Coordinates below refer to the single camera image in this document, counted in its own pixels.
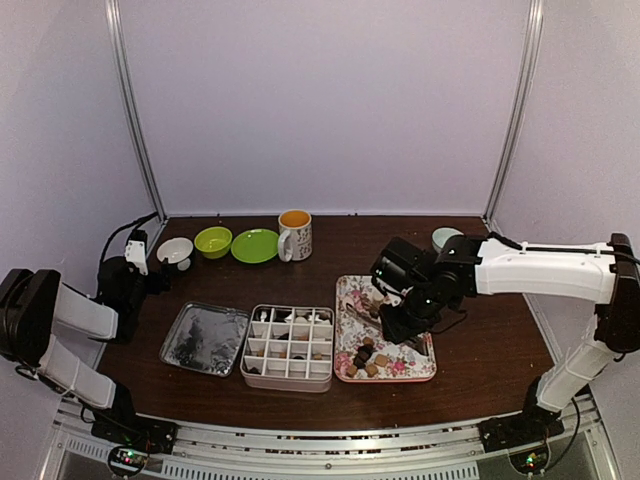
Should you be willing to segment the pink bunny tin lid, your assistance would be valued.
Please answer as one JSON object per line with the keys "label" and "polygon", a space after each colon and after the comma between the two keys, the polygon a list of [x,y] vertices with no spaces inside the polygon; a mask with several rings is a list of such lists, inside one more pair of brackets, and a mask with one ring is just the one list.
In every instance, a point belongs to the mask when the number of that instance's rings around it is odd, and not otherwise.
{"label": "pink bunny tin lid", "polygon": [[183,305],[159,352],[168,365],[228,377],[249,327],[246,311],[201,302]]}

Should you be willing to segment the pink tin box with dividers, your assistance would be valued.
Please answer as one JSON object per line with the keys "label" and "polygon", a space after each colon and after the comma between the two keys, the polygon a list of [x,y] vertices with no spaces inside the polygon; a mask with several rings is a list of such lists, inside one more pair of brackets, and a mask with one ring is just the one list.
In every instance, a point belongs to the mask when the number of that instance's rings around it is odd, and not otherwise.
{"label": "pink tin box with dividers", "polygon": [[[270,322],[260,320],[261,312],[272,310]],[[296,324],[296,316],[305,316],[308,324]],[[251,312],[249,327],[240,359],[240,371],[245,383],[257,389],[320,394],[330,389],[333,377],[334,312],[328,307],[283,306],[259,304]],[[290,334],[289,341],[277,337]],[[264,357],[257,357],[264,349]],[[279,358],[286,351],[286,359]],[[322,360],[313,360],[315,353]],[[306,361],[291,360],[305,355]],[[261,375],[250,375],[250,368]]]}

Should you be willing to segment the metal tongs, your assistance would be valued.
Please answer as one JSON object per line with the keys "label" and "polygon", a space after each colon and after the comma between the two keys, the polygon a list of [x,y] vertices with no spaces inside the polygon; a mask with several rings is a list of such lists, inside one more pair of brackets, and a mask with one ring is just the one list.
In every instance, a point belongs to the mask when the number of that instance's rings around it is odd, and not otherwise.
{"label": "metal tongs", "polygon": [[[378,331],[381,335],[384,335],[383,325],[379,320],[374,319],[369,314],[358,311],[351,304],[346,304],[346,310],[349,314],[351,314],[354,318],[357,318],[364,325],[367,325]],[[422,356],[427,357],[429,355],[428,348],[423,337],[411,337],[408,340],[403,341],[402,345],[413,349],[415,352]]]}

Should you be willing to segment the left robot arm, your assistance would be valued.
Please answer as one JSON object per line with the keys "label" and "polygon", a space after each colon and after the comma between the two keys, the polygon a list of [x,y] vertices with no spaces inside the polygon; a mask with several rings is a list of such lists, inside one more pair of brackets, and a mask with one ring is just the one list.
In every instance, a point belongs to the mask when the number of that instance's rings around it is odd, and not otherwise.
{"label": "left robot arm", "polygon": [[122,257],[101,265],[94,298],[65,283],[57,270],[14,268],[1,280],[1,356],[83,404],[108,411],[106,429],[121,443],[133,444],[143,436],[144,424],[133,414],[127,388],[89,366],[58,333],[70,330],[98,343],[127,344],[146,298],[169,288],[166,267],[144,274]]}

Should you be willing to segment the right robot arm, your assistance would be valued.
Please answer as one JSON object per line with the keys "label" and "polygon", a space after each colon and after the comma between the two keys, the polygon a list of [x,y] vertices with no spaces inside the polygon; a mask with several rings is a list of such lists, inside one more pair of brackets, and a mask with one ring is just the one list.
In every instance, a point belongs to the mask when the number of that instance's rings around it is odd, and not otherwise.
{"label": "right robot arm", "polygon": [[456,310],[466,298],[521,294],[591,305],[579,342],[533,382],[531,399],[514,417],[522,441],[535,440],[614,359],[639,349],[639,260],[623,233],[583,245],[461,234],[437,252],[394,237],[372,265],[371,282],[400,298],[380,309],[383,337],[394,344],[432,330],[443,309]]}

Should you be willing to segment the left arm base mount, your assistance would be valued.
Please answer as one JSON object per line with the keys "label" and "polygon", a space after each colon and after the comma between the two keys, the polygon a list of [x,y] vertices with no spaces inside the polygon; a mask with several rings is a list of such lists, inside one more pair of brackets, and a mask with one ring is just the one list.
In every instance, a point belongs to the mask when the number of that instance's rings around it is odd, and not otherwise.
{"label": "left arm base mount", "polygon": [[139,415],[124,385],[116,384],[110,407],[89,410],[94,417],[91,434],[114,444],[106,464],[117,477],[130,479],[146,468],[152,455],[173,452],[177,424]]}

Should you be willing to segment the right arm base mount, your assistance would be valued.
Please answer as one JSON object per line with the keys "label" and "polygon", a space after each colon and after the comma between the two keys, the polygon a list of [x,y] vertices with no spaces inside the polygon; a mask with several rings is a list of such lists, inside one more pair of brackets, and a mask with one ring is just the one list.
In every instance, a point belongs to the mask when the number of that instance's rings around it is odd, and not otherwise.
{"label": "right arm base mount", "polygon": [[550,464],[549,439],[565,432],[559,417],[559,412],[534,406],[484,420],[477,428],[486,453],[507,450],[511,466],[520,474],[533,476]]}

